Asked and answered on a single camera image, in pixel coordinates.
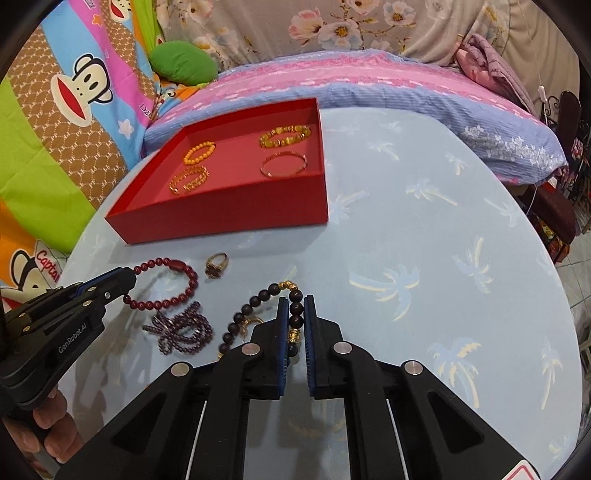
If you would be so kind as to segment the person's left hand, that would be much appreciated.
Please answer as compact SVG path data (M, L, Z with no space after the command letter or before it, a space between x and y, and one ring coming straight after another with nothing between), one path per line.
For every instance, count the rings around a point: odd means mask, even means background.
M73 417L67 412L67 400L55 386L45 401L32 411L36 425L46 433L43 441L23 424L3 418L11 438L23 453L28 464L45 478L50 474L35 455L44 449L58 463L68 462L83 446Z

